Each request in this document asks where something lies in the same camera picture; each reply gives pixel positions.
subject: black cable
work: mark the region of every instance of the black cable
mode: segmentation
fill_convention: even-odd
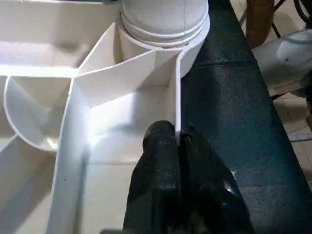
[[[274,11],[276,11],[278,8],[280,8],[283,3],[286,2],[286,0],[281,0],[279,1],[275,6],[274,6]]]
[[[301,8],[301,5],[300,5],[300,2],[299,0],[293,0],[294,2],[294,6],[300,16],[300,18],[310,27],[312,27],[312,21],[304,14],[302,8]]]
[[[275,34],[277,35],[277,38],[281,38],[281,34],[279,33],[279,31],[278,31],[278,29],[277,29],[277,27],[276,27],[274,22],[272,22],[272,28],[273,28]]]

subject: white plastic divider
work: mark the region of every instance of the white plastic divider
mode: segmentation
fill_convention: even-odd
[[[25,142],[56,151],[70,78],[8,77],[4,109],[14,131]]]
[[[114,22],[101,36],[87,58],[79,67],[79,73],[83,74],[94,70],[109,67],[122,62],[119,31]]]
[[[1,233],[44,233],[55,159],[17,135],[0,152]]]
[[[77,233],[74,232],[74,221],[89,154],[90,108],[74,82],[70,93],[60,133],[47,234]]]

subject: white plastic base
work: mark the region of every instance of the white plastic base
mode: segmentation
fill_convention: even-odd
[[[179,142],[180,79],[209,17],[188,45],[162,49],[129,36],[119,10],[118,3],[0,2],[4,233],[121,229],[145,131],[168,120]]]

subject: white box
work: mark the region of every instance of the white box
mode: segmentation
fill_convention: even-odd
[[[0,220],[12,222],[0,221],[0,230],[121,229],[145,131],[168,120],[179,142],[180,79],[209,18],[188,45],[162,49],[127,34],[118,3],[6,0],[0,11],[1,106],[8,119],[0,116],[0,161],[11,160],[14,175],[0,183],[12,190],[0,196]],[[6,210],[24,196],[37,205],[21,206],[21,216]]]

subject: curved white plastic wall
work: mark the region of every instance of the curved white plastic wall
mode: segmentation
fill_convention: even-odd
[[[83,234],[122,228],[146,129],[168,120],[179,141],[180,79],[207,36],[209,17],[186,46],[163,49],[127,33],[118,3],[4,1],[2,9],[24,17],[32,13],[23,27],[34,27],[30,33],[17,26],[0,34],[0,50],[11,48],[0,64],[2,119],[8,128],[0,128],[0,161],[12,161],[3,176],[14,173],[12,181],[0,184],[13,191],[0,196],[0,217],[6,220],[0,230]],[[0,14],[0,26],[12,20]],[[49,49],[40,54],[45,46]],[[29,190],[32,183],[38,190]],[[24,195],[37,206],[21,207],[15,218],[15,202]]]

